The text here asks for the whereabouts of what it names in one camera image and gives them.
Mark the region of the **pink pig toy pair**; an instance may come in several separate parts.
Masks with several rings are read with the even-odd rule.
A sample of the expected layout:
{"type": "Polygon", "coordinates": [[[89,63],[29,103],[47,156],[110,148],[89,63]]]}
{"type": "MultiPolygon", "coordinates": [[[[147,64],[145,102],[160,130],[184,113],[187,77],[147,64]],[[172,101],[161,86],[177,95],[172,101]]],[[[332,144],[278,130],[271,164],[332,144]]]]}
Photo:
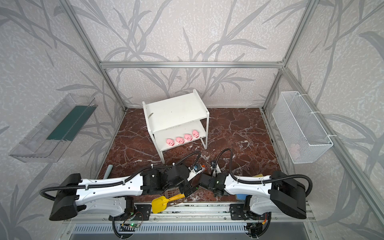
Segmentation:
{"type": "Polygon", "coordinates": [[[167,143],[169,146],[171,146],[171,147],[173,147],[173,146],[175,145],[175,141],[174,141],[173,139],[166,139],[166,143],[167,143]]]}
{"type": "Polygon", "coordinates": [[[176,137],[176,142],[179,143],[179,144],[184,144],[185,140],[182,137],[176,137]]]}

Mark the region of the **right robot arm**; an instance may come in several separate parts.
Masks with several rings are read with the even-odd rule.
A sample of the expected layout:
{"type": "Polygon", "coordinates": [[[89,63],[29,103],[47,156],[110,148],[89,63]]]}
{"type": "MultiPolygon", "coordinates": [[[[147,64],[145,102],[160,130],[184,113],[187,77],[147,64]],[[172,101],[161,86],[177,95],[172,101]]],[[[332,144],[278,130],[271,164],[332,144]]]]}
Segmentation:
{"type": "Polygon", "coordinates": [[[297,181],[303,175],[286,175],[275,171],[264,177],[240,177],[227,173],[215,176],[202,174],[199,186],[212,191],[217,197],[246,195],[244,211],[256,215],[284,213],[295,219],[306,219],[306,197],[311,188],[297,181]]]}

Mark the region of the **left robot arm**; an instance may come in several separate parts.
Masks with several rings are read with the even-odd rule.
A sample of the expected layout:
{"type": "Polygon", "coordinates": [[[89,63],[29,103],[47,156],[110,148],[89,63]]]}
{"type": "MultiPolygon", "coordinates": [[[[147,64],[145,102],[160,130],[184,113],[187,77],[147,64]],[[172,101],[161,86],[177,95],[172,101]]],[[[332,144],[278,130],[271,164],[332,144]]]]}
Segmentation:
{"type": "Polygon", "coordinates": [[[135,213],[134,196],[161,195],[173,189],[189,196],[196,191],[191,180],[202,171],[199,164],[174,164],[146,167],[114,179],[90,180],[71,174],[59,186],[41,190],[41,195],[54,202],[50,221],[68,220],[80,212],[127,218],[135,213]]]}

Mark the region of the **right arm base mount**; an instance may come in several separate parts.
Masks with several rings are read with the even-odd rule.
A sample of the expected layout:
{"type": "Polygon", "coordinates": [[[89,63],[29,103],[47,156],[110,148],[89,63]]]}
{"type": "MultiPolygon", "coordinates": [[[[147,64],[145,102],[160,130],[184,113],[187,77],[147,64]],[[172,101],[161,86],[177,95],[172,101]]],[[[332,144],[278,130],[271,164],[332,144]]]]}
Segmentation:
{"type": "Polygon", "coordinates": [[[258,215],[253,213],[251,210],[246,210],[245,204],[230,204],[230,214],[231,220],[267,220],[269,221],[270,215],[268,213],[264,213],[262,215],[258,215]]]}

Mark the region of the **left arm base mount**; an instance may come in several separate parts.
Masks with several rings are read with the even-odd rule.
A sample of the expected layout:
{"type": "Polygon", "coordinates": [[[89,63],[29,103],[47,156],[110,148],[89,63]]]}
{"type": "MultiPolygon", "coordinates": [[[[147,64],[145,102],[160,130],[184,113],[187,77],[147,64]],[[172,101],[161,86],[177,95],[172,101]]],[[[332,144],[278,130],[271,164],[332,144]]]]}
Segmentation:
{"type": "Polygon", "coordinates": [[[124,212],[115,217],[116,221],[148,221],[151,215],[152,206],[150,204],[135,204],[133,197],[124,197],[124,212]]]}

